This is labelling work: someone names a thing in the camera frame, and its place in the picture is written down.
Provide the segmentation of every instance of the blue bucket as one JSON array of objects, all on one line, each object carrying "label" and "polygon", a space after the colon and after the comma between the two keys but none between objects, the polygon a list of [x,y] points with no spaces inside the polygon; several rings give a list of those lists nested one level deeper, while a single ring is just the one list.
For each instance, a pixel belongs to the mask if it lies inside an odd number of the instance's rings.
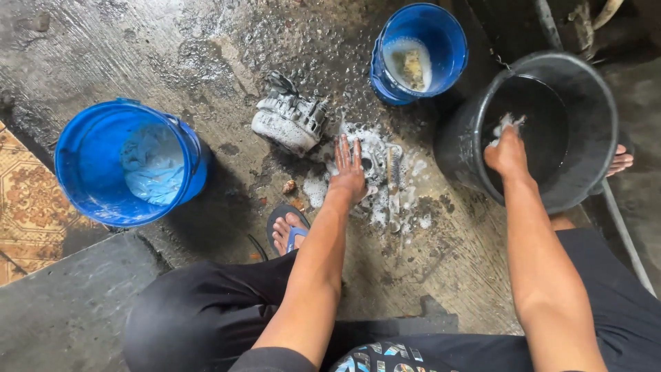
[{"label": "blue bucket", "polygon": [[[120,163],[120,149],[132,132],[153,125],[170,128],[183,153],[183,181],[169,205],[135,196]],[[206,182],[210,158],[209,148],[179,118],[118,98],[81,111],[64,127],[55,148],[55,175],[71,204],[85,216],[131,227],[152,222],[197,195]]]},{"label": "blue bucket", "polygon": [[[431,77],[426,91],[400,84],[386,68],[384,48],[401,39],[415,40],[429,52]],[[466,36],[447,10],[427,3],[407,5],[385,23],[372,52],[369,80],[377,97],[391,105],[405,105],[448,90],[468,62]]]}]

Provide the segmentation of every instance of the dirty floor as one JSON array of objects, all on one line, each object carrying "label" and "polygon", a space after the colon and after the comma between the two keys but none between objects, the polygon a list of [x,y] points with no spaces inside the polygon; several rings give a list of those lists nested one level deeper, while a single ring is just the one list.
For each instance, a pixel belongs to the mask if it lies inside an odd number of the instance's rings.
[{"label": "dirty floor", "polygon": [[344,115],[380,125],[408,154],[412,231],[384,236],[382,226],[351,219],[339,317],[415,315],[431,295],[458,314],[462,332],[517,334],[504,209],[450,185],[431,151],[437,122],[501,67],[465,0],[439,2],[467,34],[469,65],[451,91],[388,107],[369,87],[371,49],[387,18],[412,1],[0,0],[0,117],[48,163],[67,121],[97,102],[129,97],[179,116],[214,152],[212,176],[201,195],[137,233],[173,267],[250,263],[247,236],[268,246],[275,205],[302,203],[315,217],[300,189],[283,196],[283,184],[323,171],[250,130],[266,73],[280,70],[304,95],[329,98],[327,134]]},{"label": "dirty floor", "polygon": [[0,286],[109,235],[69,204],[55,175],[2,122],[0,198]]}]

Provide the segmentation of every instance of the black shorts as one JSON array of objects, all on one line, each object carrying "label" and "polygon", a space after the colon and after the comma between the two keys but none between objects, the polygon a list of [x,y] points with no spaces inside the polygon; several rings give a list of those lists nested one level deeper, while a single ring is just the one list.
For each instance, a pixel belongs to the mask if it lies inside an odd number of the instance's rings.
[{"label": "black shorts", "polygon": [[[586,286],[609,371],[661,371],[661,302],[595,230],[557,234]],[[128,367],[132,372],[228,370],[278,309],[295,256],[252,265],[200,262],[159,277],[129,315]],[[357,346],[391,341],[433,353],[458,371],[533,371],[522,336],[405,334],[397,322],[337,322],[323,368]]]}]

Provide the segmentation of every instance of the wet concrete floor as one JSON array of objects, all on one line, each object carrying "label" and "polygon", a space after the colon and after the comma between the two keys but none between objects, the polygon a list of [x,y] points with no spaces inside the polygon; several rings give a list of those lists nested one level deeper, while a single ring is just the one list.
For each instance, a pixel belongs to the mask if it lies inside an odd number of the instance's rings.
[{"label": "wet concrete floor", "polygon": [[384,237],[381,226],[351,219],[339,316],[415,315],[420,297],[431,295],[459,315],[462,332],[520,333],[506,273],[504,209],[450,185],[431,151],[447,109],[484,87],[500,66],[465,0],[441,0],[469,39],[462,78],[435,99],[380,103],[368,82],[371,49],[387,18],[408,3],[0,0],[9,10],[0,15],[0,90],[13,97],[5,99],[3,121],[48,157],[67,121],[97,102],[129,97],[181,117],[210,145],[214,172],[200,196],[137,231],[173,267],[201,259],[250,263],[256,250],[248,234],[272,255],[265,225],[274,205],[299,199],[314,219],[302,192],[284,196],[281,189],[323,170],[250,130],[266,72],[280,70],[304,95],[330,99],[327,134],[336,132],[342,109],[350,122],[381,125],[419,165],[407,176],[411,233]]}]

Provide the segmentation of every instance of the black flip-flop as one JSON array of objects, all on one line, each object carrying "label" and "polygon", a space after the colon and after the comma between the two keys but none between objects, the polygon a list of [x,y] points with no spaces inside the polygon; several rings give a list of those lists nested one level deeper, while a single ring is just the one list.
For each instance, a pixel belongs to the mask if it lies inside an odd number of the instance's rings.
[{"label": "black flip-flop", "polygon": [[[294,208],[293,205],[289,205],[289,204],[278,205],[273,210],[273,212],[271,212],[271,215],[268,217],[268,221],[266,222],[266,237],[268,238],[269,244],[271,244],[271,248],[273,249],[273,252],[276,252],[276,256],[280,256],[280,253],[276,248],[275,239],[273,238],[273,232],[275,231],[273,229],[273,225],[276,223],[276,219],[278,219],[278,217],[282,217],[283,219],[285,219],[285,216],[289,212],[292,212],[295,215],[297,215],[298,218],[300,218],[301,221],[303,222],[303,225],[308,230],[310,229],[310,223],[307,221],[307,219],[305,219],[305,216],[303,216],[303,213],[301,213],[300,210]],[[291,228],[290,236],[287,239],[287,247],[285,248],[286,254],[294,250],[293,242],[294,242],[294,238],[297,235],[307,236],[307,230],[292,225],[290,225],[290,228]]]}]

